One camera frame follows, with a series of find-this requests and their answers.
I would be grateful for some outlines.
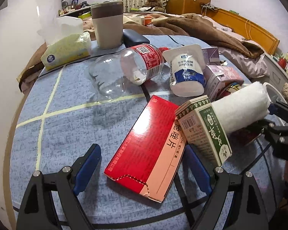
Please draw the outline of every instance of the travel mug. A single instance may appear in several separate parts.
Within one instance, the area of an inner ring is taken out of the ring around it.
[[[97,44],[102,49],[119,47],[123,37],[123,2],[105,2],[91,6]]]

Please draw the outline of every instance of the pillow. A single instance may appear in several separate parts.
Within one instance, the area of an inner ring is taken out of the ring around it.
[[[218,50],[220,54],[229,59],[248,78],[259,78],[263,75],[270,75],[268,67],[263,60],[264,53],[257,59],[251,59],[228,48],[218,47]]]

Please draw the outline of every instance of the wooden headboard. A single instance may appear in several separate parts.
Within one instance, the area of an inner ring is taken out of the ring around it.
[[[266,31],[264,28],[253,22],[250,22],[242,16],[236,15],[229,11],[223,9],[207,9],[206,16],[210,17],[223,26],[230,27],[235,33],[242,35],[246,39],[250,39],[247,34],[250,30],[251,24],[251,37],[253,41],[260,44],[268,54],[274,54],[278,44],[280,43],[280,40],[275,38],[274,35]]]

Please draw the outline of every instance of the red bottle label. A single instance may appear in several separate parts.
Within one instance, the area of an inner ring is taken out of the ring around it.
[[[146,65],[146,79],[156,76],[161,71],[161,57],[159,53],[149,44],[140,44],[131,47],[143,58]]]

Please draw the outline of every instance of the blue gripper pad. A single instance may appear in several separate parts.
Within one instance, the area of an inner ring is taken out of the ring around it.
[[[270,115],[274,115],[274,114],[276,114],[277,113],[277,108],[276,108],[276,106],[274,105],[274,104],[270,104],[270,106],[269,106],[269,108],[268,108],[268,110],[269,110],[269,114]]]
[[[190,145],[186,145],[183,158],[191,169],[200,190],[209,196],[212,193],[210,176]]]
[[[101,159],[101,149],[96,144],[92,153],[85,160],[84,164],[76,175],[76,182],[74,185],[74,194],[77,196],[80,192],[83,192],[90,181],[92,174],[94,173],[99,161]]]

